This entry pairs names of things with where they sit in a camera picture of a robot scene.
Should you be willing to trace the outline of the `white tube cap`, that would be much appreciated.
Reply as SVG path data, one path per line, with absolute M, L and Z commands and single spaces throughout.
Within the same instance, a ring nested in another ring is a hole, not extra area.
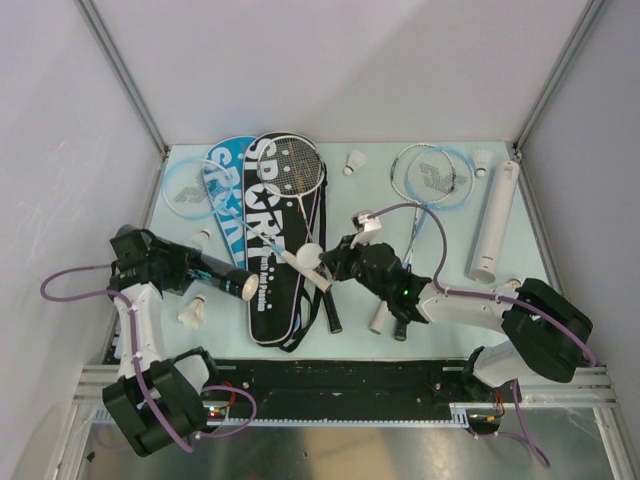
M 323 248 L 316 243 L 306 243 L 296 252 L 296 262 L 303 269 L 316 269 L 321 264 Z

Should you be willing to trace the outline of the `black shuttlecock tube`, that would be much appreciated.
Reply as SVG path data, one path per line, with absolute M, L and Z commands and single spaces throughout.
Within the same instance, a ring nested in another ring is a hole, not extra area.
M 194 276 L 193 283 L 199 281 L 245 302 L 253 298 L 259 283 L 256 274 L 202 251 L 191 273 Z

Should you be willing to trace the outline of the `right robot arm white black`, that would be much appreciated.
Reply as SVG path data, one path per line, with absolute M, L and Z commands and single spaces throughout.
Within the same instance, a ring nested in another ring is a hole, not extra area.
M 410 272 L 386 243 L 354 244 L 349 236 L 320 260 L 334 280 L 355 280 L 385 302 L 400 323 L 455 323 L 503 333 L 506 341 L 477 348 L 465 365 L 462 388 L 473 400 L 531 375 L 569 383 L 587 364 L 591 320 L 539 279 L 492 292 L 459 290 Z

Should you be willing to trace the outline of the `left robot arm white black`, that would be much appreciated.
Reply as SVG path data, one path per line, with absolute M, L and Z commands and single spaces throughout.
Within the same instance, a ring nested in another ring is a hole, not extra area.
M 117 380 L 102 400 L 140 457 L 171 444 L 192 452 L 191 437 L 206 426 L 201 399 L 214 397 L 222 376 L 201 347 L 170 357 L 161 310 L 166 292 L 182 295 L 193 283 L 193 251 L 148 229 L 121 227 L 110 241 L 116 255 L 108 291 L 116 306 L 123 349 Z

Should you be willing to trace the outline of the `shuttlecock behind left arm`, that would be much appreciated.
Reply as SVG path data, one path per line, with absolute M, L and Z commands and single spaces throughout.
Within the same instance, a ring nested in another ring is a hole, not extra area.
M 195 248 L 203 250 L 211 240 L 210 231 L 203 229 L 191 237 L 192 244 Z

